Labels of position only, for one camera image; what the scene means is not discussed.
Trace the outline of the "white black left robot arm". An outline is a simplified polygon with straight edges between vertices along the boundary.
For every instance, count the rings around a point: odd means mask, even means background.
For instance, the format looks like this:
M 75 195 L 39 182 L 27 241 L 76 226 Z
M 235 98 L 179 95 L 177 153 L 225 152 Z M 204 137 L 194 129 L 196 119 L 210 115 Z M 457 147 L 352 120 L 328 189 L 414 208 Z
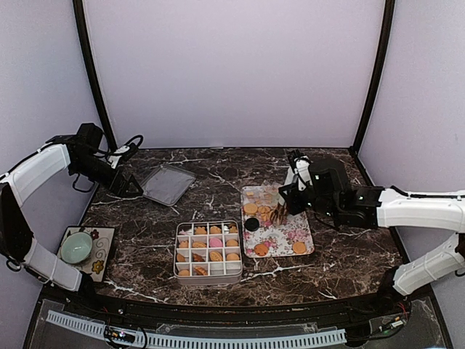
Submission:
M 58 135 L 1 175 L 1 255 L 7 267 L 26 270 L 40 281 L 77 292 L 74 305 L 87 317 L 102 312 L 102 300 L 94 295 L 90 276 L 59 259 L 54 252 L 65 219 L 75 218 L 70 203 L 78 190 L 67 189 L 78 179 L 105 188 L 118 198 L 142 195 L 142 189 L 122 164 L 142 144 L 136 135 L 119 149 L 101 149 L 103 131 L 82 124 L 74 135 Z

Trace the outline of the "silver divided cookie tin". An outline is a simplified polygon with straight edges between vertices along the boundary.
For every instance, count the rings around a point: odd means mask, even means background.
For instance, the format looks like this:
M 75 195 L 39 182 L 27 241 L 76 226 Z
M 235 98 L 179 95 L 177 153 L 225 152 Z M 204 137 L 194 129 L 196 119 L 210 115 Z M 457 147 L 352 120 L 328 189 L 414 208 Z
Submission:
M 221 234 L 210 234 L 211 226 L 218 226 L 222 229 Z M 238 233 L 230 233 L 230 226 L 236 225 Z M 203 226 L 206 228 L 206 235 L 195 235 L 195 227 Z M 209 246 L 210 238 L 220 238 L 223 242 L 221 248 L 211 248 Z M 226 241 L 236 239 L 239 246 L 228 247 Z M 180 241 L 188 240 L 189 247 L 180 249 Z M 192 243 L 194 241 L 201 241 L 206 244 L 205 249 L 193 249 Z M 210 251 L 218 251 L 222 253 L 223 261 L 212 262 L 209 259 Z M 240 256 L 239 261 L 226 261 L 226 255 L 229 253 L 237 253 Z M 177 262 L 177 255 L 181 254 L 185 257 L 185 262 Z M 193 262 L 193 254 L 199 254 L 204 257 L 204 262 Z M 198 276 L 194 272 L 194 267 L 200 266 L 208 271 L 207 276 Z M 188 269 L 190 276 L 178 276 L 181 269 Z M 213 286 L 213 285 L 226 285 L 236 284 L 241 280 L 243 272 L 243 258 L 240 247 L 239 225 L 234 220 L 223 220 L 213 222 L 182 222 L 178 224 L 175 236 L 174 248 L 174 262 L 173 262 L 174 276 L 178 283 L 183 286 Z

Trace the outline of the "tan biscuit bottom row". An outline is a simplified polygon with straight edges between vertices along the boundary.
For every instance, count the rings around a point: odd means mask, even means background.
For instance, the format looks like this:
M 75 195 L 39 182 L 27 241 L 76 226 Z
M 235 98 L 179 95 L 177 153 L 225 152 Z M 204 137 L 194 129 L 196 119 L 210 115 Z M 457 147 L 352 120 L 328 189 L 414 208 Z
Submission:
M 194 272 L 196 275 L 198 276 L 207 276 L 208 275 L 208 271 L 200 266 L 195 266 L 194 267 Z

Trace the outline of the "pink round cookie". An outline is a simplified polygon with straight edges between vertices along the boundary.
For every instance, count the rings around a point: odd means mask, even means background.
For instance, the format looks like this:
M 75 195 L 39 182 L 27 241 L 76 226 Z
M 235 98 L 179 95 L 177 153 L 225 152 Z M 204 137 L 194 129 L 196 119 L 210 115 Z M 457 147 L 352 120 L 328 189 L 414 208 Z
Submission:
M 209 239 L 209 246 L 211 248 L 221 248 L 223 247 L 223 242 L 220 238 L 210 238 Z

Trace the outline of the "orange cookie column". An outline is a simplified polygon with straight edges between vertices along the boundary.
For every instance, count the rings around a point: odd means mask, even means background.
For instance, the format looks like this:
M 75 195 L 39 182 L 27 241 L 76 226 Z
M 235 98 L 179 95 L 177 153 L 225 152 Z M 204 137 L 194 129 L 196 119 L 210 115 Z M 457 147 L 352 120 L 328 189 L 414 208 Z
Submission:
M 236 239 L 230 239 L 226 241 L 226 246 L 228 247 L 239 246 L 239 243 Z

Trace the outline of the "orange cookie bottom row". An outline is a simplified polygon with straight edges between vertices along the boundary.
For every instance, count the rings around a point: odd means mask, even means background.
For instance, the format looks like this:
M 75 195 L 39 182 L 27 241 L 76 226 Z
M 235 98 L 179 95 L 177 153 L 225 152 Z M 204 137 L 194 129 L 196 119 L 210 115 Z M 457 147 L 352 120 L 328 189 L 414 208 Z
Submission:
M 190 271 L 188 269 L 181 269 L 178 272 L 178 276 L 181 276 L 181 277 L 190 276 Z

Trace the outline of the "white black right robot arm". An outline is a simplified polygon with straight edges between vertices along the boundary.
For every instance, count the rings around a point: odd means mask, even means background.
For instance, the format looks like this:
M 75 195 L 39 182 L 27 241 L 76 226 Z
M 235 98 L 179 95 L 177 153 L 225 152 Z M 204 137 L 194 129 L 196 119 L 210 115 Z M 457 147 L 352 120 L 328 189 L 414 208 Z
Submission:
M 399 299 L 450 273 L 464 274 L 464 192 L 414 193 L 395 186 L 352 188 L 344 164 L 334 158 L 310 160 L 288 155 L 280 205 L 295 215 L 312 209 L 334 227 L 417 227 L 452 231 L 444 243 L 416 260 L 388 270 L 371 299 L 371 310 L 385 316 Z

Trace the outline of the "brown flower cookie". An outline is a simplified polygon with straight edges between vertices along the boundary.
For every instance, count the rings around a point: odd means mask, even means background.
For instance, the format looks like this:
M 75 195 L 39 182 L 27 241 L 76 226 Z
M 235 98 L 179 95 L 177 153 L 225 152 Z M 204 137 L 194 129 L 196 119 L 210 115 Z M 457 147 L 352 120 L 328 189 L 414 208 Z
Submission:
M 204 262 L 205 259 L 199 254 L 193 254 L 193 262 Z

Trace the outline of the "silver metal tongs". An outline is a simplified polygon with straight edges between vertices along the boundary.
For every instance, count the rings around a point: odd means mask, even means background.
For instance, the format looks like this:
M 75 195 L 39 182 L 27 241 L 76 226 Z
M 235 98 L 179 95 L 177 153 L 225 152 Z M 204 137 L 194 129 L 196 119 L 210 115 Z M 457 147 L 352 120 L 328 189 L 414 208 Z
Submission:
M 288 168 L 286 179 L 283 183 L 283 186 L 289 185 L 292 183 L 294 178 L 294 171 L 292 168 Z M 287 218 L 287 204 L 285 199 L 282 197 L 281 194 L 279 194 L 278 198 L 278 205 L 276 208 L 273 210 L 273 212 L 270 214 L 270 222 L 274 226 L 279 226 L 282 225 Z

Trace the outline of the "tan oval biscuit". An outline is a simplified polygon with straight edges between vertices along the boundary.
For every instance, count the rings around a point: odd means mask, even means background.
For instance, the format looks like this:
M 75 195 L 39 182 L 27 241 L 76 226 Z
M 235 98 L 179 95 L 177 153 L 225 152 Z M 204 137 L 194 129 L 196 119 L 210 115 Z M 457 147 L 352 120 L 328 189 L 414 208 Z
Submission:
M 221 262 L 223 261 L 222 253 L 218 251 L 210 251 L 209 252 L 209 259 L 212 262 Z

